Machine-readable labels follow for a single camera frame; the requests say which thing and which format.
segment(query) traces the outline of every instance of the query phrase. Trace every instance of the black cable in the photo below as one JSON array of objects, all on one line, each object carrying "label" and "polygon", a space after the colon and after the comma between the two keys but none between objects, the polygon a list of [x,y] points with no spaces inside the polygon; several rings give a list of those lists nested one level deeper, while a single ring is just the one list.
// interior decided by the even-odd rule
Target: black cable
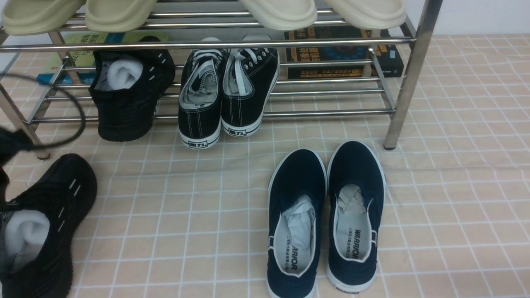
[{"label": "black cable", "polygon": [[69,144],[69,143],[75,141],[77,138],[79,138],[81,136],[81,134],[83,133],[83,131],[86,128],[86,116],[85,116],[85,113],[83,112],[83,108],[81,107],[79,102],[75,99],[75,97],[72,94],[70,94],[66,90],[61,90],[61,89],[53,86],[50,83],[45,83],[45,82],[40,81],[37,78],[31,77],[31,76],[27,76],[27,75],[23,75],[23,74],[11,74],[11,73],[7,73],[7,72],[1,72],[0,73],[0,80],[5,78],[5,77],[13,77],[13,78],[21,79],[21,80],[33,81],[33,82],[36,82],[36,83],[41,84],[41,85],[47,85],[47,86],[49,86],[51,88],[51,90],[55,90],[57,92],[62,92],[75,105],[75,107],[79,111],[79,116],[81,117],[81,125],[79,126],[79,129],[77,130],[76,133],[74,133],[73,136],[71,136],[69,138],[66,138],[66,139],[63,139],[63,140],[60,140],[60,141],[57,141],[57,142],[53,142],[53,143],[36,145],[36,144],[33,144],[32,142],[20,142],[14,137],[12,137],[12,138],[7,137],[7,142],[9,142],[9,144],[5,144],[5,145],[10,146],[11,149],[14,150],[14,151],[44,150],[44,149],[52,149],[52,148],[57,148],[57,147],[64,146],[66,144]]}]

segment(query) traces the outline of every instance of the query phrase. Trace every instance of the sneaker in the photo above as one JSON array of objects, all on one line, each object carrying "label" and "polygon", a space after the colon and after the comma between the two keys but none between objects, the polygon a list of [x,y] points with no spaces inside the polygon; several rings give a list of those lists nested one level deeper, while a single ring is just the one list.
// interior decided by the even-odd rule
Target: sneaker
[{"label": "sneaker", "polygon": [[94,171],[79,155],[54,162],[0,209],[0,282],[5,298],[66,298],[72,237],[96,198]]},{"label": "sneaker", "polygon": [[[267,34],[248,34],[243,41],[271,40]],[[231,136],[256,132],[265,104],[280,71],[275,48],[234,49],[230,52],[223,80],[223,127]]]},{"label": "sneaker", "polygon": [[269,182],[267,264],[272,298],[314,295],[326,192],[324,164],[311,150],[290,153],[274,171]]},{"label": "sneaker", "polygon": [[368,146],[350,141],[333,153],[328,181],[331,215],[326,273],[337,289],[362,292],[375,281],[386,189],[383,169]]},{"label": "sneaker", "polygon": [[[147,36],[140,42],[157,42]],[[167,50],[94,51],[96,78],[89,88],[98,108],[98,133],[111,142],[133,141],[153,126],[158,100],[175,79]]]},{"label": "sneaker", "polygon": [[[208,37],[203,41],[220,41]],[[221,134],[221,86],[228,51],[194,50],[182,71],[179,131],[191,149],[213,146]]]}]

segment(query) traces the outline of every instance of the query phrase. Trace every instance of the navy slip-on shoe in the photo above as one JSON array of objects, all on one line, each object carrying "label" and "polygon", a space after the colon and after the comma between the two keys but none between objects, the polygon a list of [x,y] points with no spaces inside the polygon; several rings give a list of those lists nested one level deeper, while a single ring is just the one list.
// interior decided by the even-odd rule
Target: navy slip-on shoe
[{"label": "navy slip-on shoe", "polygon": [[272,175],[267,264],[272,298],[313,297],[326,192],[324,164],[311,150],[290,153]]},{"label": "navy slip-on shoe", "polygon": [[377,234],[386,181],[374,152],[363,143],[346,142],[328,166],[330,249],[326,273],[346,293],[359,293],[374,283]]}]

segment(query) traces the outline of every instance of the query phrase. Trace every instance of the white stitching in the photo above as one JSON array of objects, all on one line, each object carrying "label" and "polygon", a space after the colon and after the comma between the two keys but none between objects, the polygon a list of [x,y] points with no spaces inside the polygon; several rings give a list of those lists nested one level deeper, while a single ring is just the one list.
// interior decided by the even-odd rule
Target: white stitching
[{"label": "white stitching", "polygon": [[191,114],[188,114],[188,130],[190,131],[190,138],[193,138],[193,131],[191,130]]},{"label": "white stitching", "polygon": [[199,121],[199,137],[204,137],[204,135],[202,134],[202,123],[200,121],[200,112],[197,112],[197,120]]},{"label": "white stitching", "polygon": [[239,102],[239,125],[243,126],[243,113],[241,112],[241,100]]},{"label": "white stitching", "polygon": [[229,99],[230,100],[230,121],[231,121],[231,124],[234,123],[234,114],[232,113],[232,102],[233,100],[232,99]]}]

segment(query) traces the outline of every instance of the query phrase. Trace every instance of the insole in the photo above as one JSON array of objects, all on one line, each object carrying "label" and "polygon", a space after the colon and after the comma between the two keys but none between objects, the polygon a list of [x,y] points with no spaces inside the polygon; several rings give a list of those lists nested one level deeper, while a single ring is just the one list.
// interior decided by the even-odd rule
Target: insole
[{"label": "insole", "polygon": [[360,188],[354,184],[344,186],[337,205],[337,249],[347,259],[363,259],[372,245],[372,232]]},{"label": "insole", "polygon": [[281,214],[274,246],[276,260],[283,271],[300,274],[311,264],[314,214],[307,196],[301,197],[293,207]]}]

